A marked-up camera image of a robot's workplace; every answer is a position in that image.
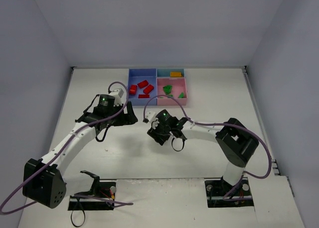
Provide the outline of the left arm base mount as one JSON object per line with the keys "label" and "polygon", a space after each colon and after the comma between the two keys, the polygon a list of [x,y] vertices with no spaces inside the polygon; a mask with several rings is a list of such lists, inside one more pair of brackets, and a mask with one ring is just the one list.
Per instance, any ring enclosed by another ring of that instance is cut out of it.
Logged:
{"label": "left arm base mount", "polygon": [[115,180],[100,181],[101,188],[95,195],[90,195],[90,198],[75,198],[70,197],[68,202],[68,211],[112,211],[115,204],[109,205],[106,202],[93,199],[92,197],[103,198],[106,200],[114,200],[116,193]]}

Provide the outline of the yellow lego brick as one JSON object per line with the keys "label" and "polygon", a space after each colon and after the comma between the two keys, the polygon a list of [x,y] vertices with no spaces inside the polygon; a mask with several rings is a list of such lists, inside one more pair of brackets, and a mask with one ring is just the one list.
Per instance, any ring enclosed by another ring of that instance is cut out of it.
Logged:
{"label": "yellow lego brick", "polygon": [[172,71],[172,72],[170,72],[170,77],[171,78],[180,78],[180,77],[183,77],[183,75],[182,75],[182,72]]}

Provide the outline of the pink container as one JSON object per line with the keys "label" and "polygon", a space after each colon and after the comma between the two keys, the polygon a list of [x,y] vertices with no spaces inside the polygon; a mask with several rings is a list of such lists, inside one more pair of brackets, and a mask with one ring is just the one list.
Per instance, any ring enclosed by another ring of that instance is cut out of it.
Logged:
{"label": "pink container", "polygon": [[[187,104],[187,86],[185,82],[185,78],[157,78],[157,94],[159,96],[166,95],[163,91],[163,86],[172,85],[172,91],[169,95],[173,95],[173,98],[179,101],[181,105]],[[185,98],[179,99],[178,96],[180,93],[185,94]],[[158,106],[176,106],[177,103],[172,99],[165,98],[160,99],[157,98]]]}

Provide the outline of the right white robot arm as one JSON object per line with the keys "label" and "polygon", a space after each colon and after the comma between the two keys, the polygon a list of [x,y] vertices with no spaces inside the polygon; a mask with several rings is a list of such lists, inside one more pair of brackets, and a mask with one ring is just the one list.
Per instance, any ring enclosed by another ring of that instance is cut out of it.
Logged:
{"label": "right white robot arm", "polygon": [[230,186],[235,186],[244,169],[259,146],[259,141],[247,132],[243,124],[230,118],[220,130],[213,125],[197,125],[183,117],[178,119],[162,110],[159,113],[147,112],[144,123],[151,125],[147,134],[160,145],[172,136],[184,143],[189,139],[211,141],[217,143],[228,160],[222,180]]}

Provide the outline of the red half round lego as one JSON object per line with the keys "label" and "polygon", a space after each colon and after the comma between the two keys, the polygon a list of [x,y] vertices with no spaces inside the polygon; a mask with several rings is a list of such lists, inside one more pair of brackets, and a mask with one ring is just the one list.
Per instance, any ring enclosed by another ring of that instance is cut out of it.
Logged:
{"label": "red half round lego", "polygon": [[139,98],[139,99],[149,99],[150,96],[149,96],[148,94],[139,94],[139,95],[138,95],[138,98]]}

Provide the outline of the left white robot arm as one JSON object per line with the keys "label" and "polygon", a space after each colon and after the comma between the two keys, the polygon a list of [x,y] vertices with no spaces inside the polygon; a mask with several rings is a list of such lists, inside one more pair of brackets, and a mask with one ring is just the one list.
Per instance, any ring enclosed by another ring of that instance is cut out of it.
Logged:
{"label": "left white robot arm", "polygon": [[101,190],[100,177],[81,170],[76,177],[65,172],[79,154],[100,132],[112,126],[133,125],[138,119],[132,103],[122,103],[121,96],[111,93],[98,96],[92,112],[84,110],[69,134],[40,159],[30,159],[24,167],[22,194],[46,207],[56,208],[64,197],[92,197]]}

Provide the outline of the red long lego brick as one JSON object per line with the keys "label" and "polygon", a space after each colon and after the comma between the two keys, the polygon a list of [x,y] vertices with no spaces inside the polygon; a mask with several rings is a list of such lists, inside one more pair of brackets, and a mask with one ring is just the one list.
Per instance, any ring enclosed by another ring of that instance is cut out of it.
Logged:
{"label": "red long lego brick", "polygon": [[149,84],[148,86],[146,86],[143,90],[143,93],[148,95],[149,93],[151,93],[154,90],[154,86]]}

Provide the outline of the large blue container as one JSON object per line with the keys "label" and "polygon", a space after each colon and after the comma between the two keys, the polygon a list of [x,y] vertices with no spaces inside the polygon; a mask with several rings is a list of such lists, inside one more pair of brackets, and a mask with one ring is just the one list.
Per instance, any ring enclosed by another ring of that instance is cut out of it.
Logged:
{"label": "large blue container", "polygon": [[[143,81],[143,80],[147,80],[149,84],[154,86],[154,90],[149,93],[150,98],[154,97],[155,95],[157,95],[157,80],[154,76],[133,76],[133,77],[129,77],[128,79],[128,89],[130,89],[131,85],[137,85],[139,82]],[[134,106],[144,106],[148,100],[150,99],[139,99],[138,95],[139,94],[144,94],[143,90],[144,88],[139,88],[137,90],[137,93],[135,95],[130,95],[129,94],[129,101],[132,102],[132,105]]]}

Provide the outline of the red round printed lego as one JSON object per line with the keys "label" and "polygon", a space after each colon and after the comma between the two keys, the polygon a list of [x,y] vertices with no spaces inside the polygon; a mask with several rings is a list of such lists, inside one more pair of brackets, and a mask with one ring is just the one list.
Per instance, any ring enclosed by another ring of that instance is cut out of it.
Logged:
{"label": "red round printed lego", "polygon": [[135,95],[137,93],[138,86],[137,85],[131,85],[129,89],[129,94],[130,95]]}

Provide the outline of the teal container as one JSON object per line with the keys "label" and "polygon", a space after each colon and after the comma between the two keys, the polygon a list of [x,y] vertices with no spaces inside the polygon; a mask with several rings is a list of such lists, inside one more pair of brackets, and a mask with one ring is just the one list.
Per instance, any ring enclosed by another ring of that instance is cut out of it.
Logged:
{"label": "teal container", "polygon": [[170,69],[170,68],[161,68],[157,69],[157,78],[171,78],[170,77],[170,72],[175,71],[175,72],[182,72],[182,75],[184,78],[184,69]]}

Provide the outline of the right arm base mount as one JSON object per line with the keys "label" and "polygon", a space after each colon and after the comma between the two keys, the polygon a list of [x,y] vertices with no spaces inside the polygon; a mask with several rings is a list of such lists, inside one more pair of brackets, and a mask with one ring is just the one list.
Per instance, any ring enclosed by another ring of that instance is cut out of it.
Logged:
{"label": "right arm base mount", "polygon": [[254,201],[248,178],[244,177],[239,185],[231,186],[221,179],[204,181],[208,208],[253,207]]}

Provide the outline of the green curved lego brick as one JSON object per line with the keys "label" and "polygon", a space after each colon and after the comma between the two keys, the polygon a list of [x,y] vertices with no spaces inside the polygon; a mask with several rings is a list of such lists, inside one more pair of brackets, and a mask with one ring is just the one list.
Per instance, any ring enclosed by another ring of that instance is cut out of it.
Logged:
{"label": "green curved lego brick", "polygon": [[163,86],[163,91],[166,95],[169,95],[172,91],[172,85]]}

